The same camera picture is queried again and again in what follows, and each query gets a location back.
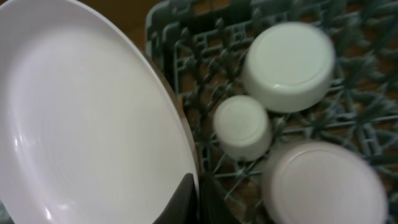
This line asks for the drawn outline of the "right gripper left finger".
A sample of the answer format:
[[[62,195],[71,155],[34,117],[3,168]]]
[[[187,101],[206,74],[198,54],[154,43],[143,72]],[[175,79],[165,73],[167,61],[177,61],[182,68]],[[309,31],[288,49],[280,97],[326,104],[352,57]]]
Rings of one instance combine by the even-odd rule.
[[[153,224],[197,224],[197,191],[193,174],[184,175],[164,211]]]

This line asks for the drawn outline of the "white paper cup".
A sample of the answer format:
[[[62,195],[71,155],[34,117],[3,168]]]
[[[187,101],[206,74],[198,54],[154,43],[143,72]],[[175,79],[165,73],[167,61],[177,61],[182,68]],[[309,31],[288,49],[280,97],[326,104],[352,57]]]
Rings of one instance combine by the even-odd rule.
[[[216,109],[213,129],[220,148],[232,159],[253,161],[271,145],[272,125],[262,105],[247,95],[224,100]]]

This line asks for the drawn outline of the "pink bowl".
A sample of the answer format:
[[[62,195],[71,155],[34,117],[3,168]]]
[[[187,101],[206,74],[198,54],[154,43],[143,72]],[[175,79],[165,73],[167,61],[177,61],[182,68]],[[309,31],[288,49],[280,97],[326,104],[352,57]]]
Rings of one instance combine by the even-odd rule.
[[[262,199],[274,223],[383,224],[388,217],[375,170],[357,154],[323,141],[276,149],[264,166]]]

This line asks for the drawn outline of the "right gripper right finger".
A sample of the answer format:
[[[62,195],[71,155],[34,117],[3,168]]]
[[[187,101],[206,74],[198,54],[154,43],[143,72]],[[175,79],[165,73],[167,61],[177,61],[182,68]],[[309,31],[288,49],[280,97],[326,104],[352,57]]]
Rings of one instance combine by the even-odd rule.
[[[200,176],[200,223],[240,224],[224,202],[212,176]]]

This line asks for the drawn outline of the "white bowl with food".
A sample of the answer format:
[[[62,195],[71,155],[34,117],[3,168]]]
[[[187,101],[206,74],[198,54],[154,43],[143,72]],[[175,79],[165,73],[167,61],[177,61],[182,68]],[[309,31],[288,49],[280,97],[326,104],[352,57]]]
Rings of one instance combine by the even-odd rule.
[[[331,39],[303,22],[277,24],[260,33],[246,54],[241,78],[265,109],[294,113],[317,104],[335,69]]]

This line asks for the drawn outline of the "pink plate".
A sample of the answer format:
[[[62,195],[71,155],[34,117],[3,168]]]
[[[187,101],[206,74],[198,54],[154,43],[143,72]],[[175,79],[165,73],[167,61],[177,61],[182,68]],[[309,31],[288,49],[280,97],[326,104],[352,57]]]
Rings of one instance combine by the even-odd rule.
[[[154,63],[80,1],[1,5],[1,202],[15,223],[154,223],[187,173]]]

